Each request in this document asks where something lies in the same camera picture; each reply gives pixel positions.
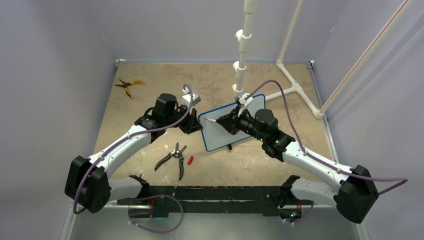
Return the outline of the blue framed whiteboard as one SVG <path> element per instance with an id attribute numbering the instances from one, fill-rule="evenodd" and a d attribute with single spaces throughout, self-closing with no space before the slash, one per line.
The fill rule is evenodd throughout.
<path id="1" fill-rule="evenodd" d="M 203 142 L 205 149 L 208 152 L 213 152 L 215 150 L 224 148 L 228 145 L 237 144 L 243 140 L 249 139 L 250 136 L 242 131 L 238 132 L 236 135 L 228 133 L 222 126 L 216 122 L 204 121 L 207 119 L 218 119 L 221 116 L 229 114 L 231 110 L 236 108 L 237 103 L 229 103 L 215 109 L 208 110 L 201 113 L 198 116 L 198 121 L 203 126 L 201 130 Z"/>

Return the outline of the red marker cap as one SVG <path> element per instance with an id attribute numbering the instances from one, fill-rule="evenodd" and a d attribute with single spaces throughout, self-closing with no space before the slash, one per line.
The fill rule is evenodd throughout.
<path id="1" fill-rule="evenodd" d="M 187 164 L 188 164 L 188 165 L 191 165 L 191 164 L 192 164 L 192 162 L 193 162 L 193 160 L 194 160 L 194 157 L 193 157 L 193 156 L 191 156 L 191 157 L 189 158 L 189 160 L 188 160 Z"/>

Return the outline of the white red marker pen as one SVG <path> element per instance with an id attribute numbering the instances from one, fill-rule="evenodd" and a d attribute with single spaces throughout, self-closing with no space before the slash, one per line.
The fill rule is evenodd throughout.
<path id="1" fill-rule="evenodd" d="M 210 118 L 204 118 L 204 122 L 212 122 L 212 123 L 216 123 L 217 120 L 216 119 L 210 119 Z"/>

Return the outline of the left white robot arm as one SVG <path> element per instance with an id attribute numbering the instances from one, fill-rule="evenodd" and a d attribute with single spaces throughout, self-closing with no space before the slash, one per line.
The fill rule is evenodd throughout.
<path id="1" fill-rule="evenodd" d="M 149 184 L 140 176 L 110 179 L 130 157 L 152 144 L 168 128 L 179 128 L 185 134 L 202 130 L 194 106 L 201 101 L 197 93 L 188 93 L 178 104 L 176 96 L 162 93 L 134 125 L 107 148 L 88 158 L 77 156 L 70 164 L 64 193 L 91 213 L 106 203 L 131 199 L 138 205 L 149 199 Z"/>

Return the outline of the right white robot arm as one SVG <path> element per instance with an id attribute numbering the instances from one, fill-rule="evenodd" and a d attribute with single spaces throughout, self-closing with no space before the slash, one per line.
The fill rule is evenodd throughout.
<path id="1" fill-rule="evenodd" d="M 320 182 L 299 176 L 289 177 L 281 186 L 282 203 L 310 200 L 328 205 L 347 220 L 360 224 L 379 197 L 377 187 L 367 168 L 352 168 L 335 161 L 318 159 L 312 151 L 301 147 L 298 140 L 278 127 L 278 120 L 269 109 L 259 109 L 254 116 L 248 110 L 235 108 L 219 117 L 216 123 L 229 134 L 243 132 L 262 142 L 261 148 L 271 158 L 294 165 L 314 175 Z"/>

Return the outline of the yellow handled pliers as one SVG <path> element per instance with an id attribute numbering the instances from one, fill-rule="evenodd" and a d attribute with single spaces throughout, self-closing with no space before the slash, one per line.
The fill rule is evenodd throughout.
<path id="1" fill-rule="evenodd" d="M 119 81 L 121 82 L 121 84 L 115 84 L 114 86 L 123 88 L 125 90 L 126 95 L 131 99 L 134 99 L 134 96 L 130 93 L 129 87 L 133 86 L 133 85 L 144 85 L 145 84 L 145 82 L 141 81 L 141 80 L 125 82 L 122 79 L 119 79 Z"/>

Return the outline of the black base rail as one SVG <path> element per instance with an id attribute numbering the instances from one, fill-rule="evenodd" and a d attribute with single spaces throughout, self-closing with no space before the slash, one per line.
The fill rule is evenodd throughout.
<path id="1" fill-rule="evenodd" d="M 117 204 L 146 210 L 153 218 L 171 213 L 261 214 L 292 222 L 303 216 L 302 202 L 280 186 L 150 186 L 142 198 Z"/>

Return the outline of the white PVC pipe frame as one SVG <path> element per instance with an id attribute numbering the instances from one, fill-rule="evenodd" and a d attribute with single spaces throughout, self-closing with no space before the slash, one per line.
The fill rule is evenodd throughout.
<path id="1" fill-rule="evenodd" d="M 285 55 L 304 2 L 302 0 L 274 0 L 273 4 L 275 6 L 272 7 L 272 10 L 276 12 L 276 15 L 265 17 L 265 14 L 270 11 L 270 8 L 258 6 L 259 2 L 257 0 L 246 0 L 243 3 L 243 27 L 235 33 L 235 38 L 239 43 L 238 50 L 240 56 L 232 65 L 236 72 L 237 80 L 232 86 L 232 90 L 236 96 L 243 93 L 243 81 L 246 78 L 248 54 L 253 52 L 253 62 L 275 63 L 291 84 L 289 88 L 284 90 L 284 93 L 296 93 L 301 96 L 314 117 L 321 119 L 413 3 L 414 1 L 412 0 L 403 0 L 400 3 L 363 53 L 347 71 L 333 93 L 321 107 L 317 107 L 306 95 L 305 90 L 289 73 L 284 63 Z"/>

